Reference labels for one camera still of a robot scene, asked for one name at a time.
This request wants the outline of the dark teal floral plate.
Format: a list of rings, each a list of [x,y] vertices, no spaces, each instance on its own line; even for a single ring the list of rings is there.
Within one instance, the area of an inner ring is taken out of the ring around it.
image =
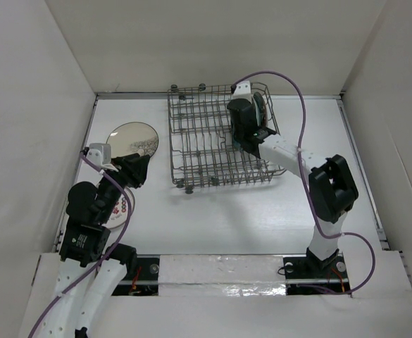
[[[267,120],[268,120],[266,127],[269,127],[269,126],[270,126],[270,122],[271,122],[271,120],[272,120],[272,114],[271,114],[271,110],[270,110],[270,104],[269,104],[268,96],[267,96],[266,93],[262,93],[261,96],[263,97],[263,99],[264,99],[264,101],[265,101],[265,103],[266,103],[266,108],[267,108]]]

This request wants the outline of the teal scalloped rim plate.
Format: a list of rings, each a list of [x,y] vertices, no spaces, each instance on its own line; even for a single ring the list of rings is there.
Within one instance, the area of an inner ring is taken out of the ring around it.
[[[249,154],[258,152],[258,145],[268,134],[266,105],[256,92],[251,101],[245,98],[232,99],[227,105],[230,112],[232,138],[237,148]]]

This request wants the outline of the pale green celadon plate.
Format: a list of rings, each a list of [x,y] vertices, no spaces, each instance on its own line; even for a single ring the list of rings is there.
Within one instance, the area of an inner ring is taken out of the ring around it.
[[[261,125],[263,127],[267,126],[267,108],[266,108],[266,103],[263,99],[263,97],[260,98],[261,102],[259,105],[259,109],[260,109],[260,115],[261,115]]]

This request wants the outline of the white red floral plate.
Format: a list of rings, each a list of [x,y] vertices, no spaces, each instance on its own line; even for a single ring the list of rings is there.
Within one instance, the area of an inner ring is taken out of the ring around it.
[[[117,230],[124,226],[127,215],[133,214],[135,209],[135,196],[129,188],[125,188],[125,195],[121,195],[116,203],[108,222],[104,225],[110,230]]]

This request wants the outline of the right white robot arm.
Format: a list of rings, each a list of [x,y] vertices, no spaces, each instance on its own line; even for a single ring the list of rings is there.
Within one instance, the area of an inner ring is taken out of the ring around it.
[[[296,175],[306,186],[312,205],[314,226],[306,249],[306,269],[321,277],[331,269],[339,253],[338,238],[347,213],[358,198],[358,190],[348,163],[338,154],[331,158],[302,151],[263,124],[261,105],[248,99],[227,104],[232,136],[243,151]]]

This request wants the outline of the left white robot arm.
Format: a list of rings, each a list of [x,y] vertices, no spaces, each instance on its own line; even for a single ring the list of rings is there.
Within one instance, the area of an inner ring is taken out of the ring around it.
[[[78,182],[68,192],[65,227],[58,252],[60,265],[53,299],[32,327],[29,337],[89,337],[108,299],[122,279],[137,272],[137,251],[117,239],[108,245],[105,224],[126,189],[141,187],[149,155],[131,154],[95,159],[92,148],[80,158],[102,176],[98,184]]]

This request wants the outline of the beige tree pattern plate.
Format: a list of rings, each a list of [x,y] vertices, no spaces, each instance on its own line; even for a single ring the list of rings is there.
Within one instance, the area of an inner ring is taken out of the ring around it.
[[[131,122],[114,129],[106,143],[111,145],[113,158],[132,154],[153,156],[159,145],[159,137],[152,126],[142,122]]]

